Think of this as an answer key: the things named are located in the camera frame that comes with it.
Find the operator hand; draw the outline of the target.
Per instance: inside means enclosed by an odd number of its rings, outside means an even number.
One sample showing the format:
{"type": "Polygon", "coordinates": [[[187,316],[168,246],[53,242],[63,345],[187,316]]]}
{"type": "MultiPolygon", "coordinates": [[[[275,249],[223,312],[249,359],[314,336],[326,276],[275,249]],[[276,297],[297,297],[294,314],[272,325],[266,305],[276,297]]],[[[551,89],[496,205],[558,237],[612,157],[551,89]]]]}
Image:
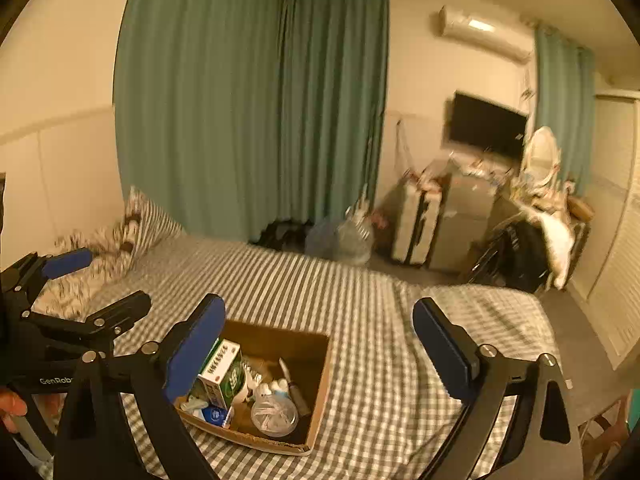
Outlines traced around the operator hand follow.
{"type": "Polygon", "coordinates": [[[7,388],[1,388],[0,416],[10,434],[16,434],[18,431],[14,418],[25,416],[27,411],[26,403],[16,393],[7,388]]]}

